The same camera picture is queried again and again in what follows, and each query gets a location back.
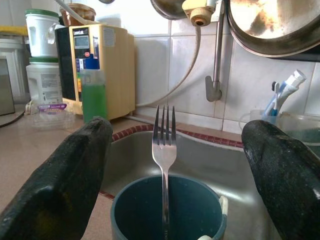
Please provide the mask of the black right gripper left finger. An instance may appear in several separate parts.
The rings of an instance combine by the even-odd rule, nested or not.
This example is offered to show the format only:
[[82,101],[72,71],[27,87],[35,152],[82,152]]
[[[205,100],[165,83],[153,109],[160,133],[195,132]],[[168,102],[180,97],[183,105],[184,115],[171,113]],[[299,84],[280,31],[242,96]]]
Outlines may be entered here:
[[95,117],[69,135],[0,215],[3,240],[79,240],[104,178],[113,129]]

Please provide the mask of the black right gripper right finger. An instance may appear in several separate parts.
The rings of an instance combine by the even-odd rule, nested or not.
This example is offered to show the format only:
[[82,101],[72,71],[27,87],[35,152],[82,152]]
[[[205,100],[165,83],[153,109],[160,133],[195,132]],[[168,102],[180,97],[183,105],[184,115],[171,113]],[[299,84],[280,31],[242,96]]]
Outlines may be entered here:
[[256,189],[283,240],[320,238],[320,159],[277,126],[252,120],[241,140]]

